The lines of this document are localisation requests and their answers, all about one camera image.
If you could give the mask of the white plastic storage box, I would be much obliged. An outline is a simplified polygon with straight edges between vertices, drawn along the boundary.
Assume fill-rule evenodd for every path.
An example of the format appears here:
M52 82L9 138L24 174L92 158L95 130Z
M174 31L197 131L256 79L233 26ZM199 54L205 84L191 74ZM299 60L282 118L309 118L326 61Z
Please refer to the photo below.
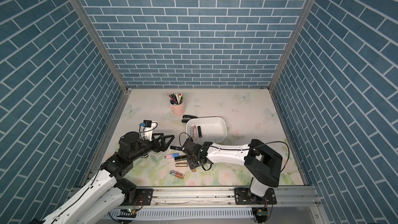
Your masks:
M226 122L221 117L204 117L189 120L186 125L186 133L189 136L189 127L194 125L199 125L202 128L202 138L199 138L199 136L196 139L193 138L195 143L222 143L227 138Z

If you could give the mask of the pink lip gloss tube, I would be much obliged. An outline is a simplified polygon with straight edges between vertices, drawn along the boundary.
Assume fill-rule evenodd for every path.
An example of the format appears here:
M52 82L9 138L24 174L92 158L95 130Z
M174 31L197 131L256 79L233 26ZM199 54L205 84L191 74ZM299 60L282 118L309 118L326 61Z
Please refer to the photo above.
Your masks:
M198 136L198 130L197 130L197 126L194 125L193 126L193 138L196 139Z

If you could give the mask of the black lipstick silver band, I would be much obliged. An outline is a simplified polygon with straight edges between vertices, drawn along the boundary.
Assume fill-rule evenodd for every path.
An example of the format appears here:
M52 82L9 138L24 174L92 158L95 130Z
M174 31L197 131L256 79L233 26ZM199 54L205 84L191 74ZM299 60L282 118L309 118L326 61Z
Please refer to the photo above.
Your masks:
M199 138L202 138L202 128L201 128L201 126L197 126L197 130L198 130L198 136L199 136Z

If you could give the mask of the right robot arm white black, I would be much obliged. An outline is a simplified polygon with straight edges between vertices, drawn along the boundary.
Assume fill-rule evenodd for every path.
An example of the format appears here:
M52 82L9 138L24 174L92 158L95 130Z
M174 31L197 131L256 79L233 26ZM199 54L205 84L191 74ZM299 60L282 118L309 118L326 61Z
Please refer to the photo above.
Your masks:
M257 204L271 202L266 200L266 194L279 186L281 172L286 167L282 155L257 139L246 145L228 146L212 142L201 145L188 138L181 145L181 150L187 155L191 169L202 167L208 171L218 163L244 166L253 176L247 196Z

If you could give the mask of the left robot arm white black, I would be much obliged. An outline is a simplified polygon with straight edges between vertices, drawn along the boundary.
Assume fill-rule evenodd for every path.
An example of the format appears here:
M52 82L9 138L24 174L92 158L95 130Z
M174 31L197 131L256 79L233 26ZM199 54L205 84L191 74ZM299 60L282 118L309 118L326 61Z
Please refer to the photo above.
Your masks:
M119 150L101 164L99 170L63 205L32 224L94 224L123 202L136 198L136 185L125 178L134 161L150 152L164 152L174 135L150 133L141 138L138 132L128 132L119 140Z

